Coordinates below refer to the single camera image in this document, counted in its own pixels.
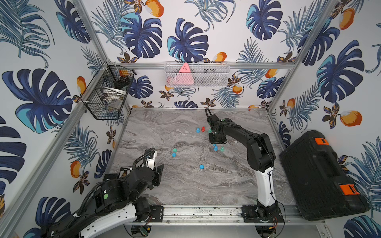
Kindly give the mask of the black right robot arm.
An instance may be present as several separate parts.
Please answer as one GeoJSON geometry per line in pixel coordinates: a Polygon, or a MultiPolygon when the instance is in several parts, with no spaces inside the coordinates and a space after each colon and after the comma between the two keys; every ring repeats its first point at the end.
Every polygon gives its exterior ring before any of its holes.
{"type": "Polygon", "coordinates": [[[231,137],[243,144],[247,150],[247,161],[255,171],[258,198],[256,205],[244,205],[242,214],[245,222],[278,223],[284,222],[285,210],[279,207],[274,194],[273,171],[276,159],[273,146],[267,134],[251,132],[231,119],[219,119],[217,115],[207,116],[211,127],[209,142],[225,144],[226,137],[231,137]]]}

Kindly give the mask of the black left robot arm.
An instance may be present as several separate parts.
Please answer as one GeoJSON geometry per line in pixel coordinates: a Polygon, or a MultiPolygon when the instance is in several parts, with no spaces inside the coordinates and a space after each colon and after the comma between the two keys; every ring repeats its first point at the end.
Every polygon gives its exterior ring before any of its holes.
{"type": "Polygon", "coordinates": [[[164,165],[151,169],[133,169],[125,178],[103,181],[97,184],[72,215],[41,228],[43,238],[78,238],[81,231],[101,217],[129,205],[134,209],[133,222],[145,221],[151,216],[150,205],[141,197],[147,188],[153,189],[161,182],[164,165]]]}

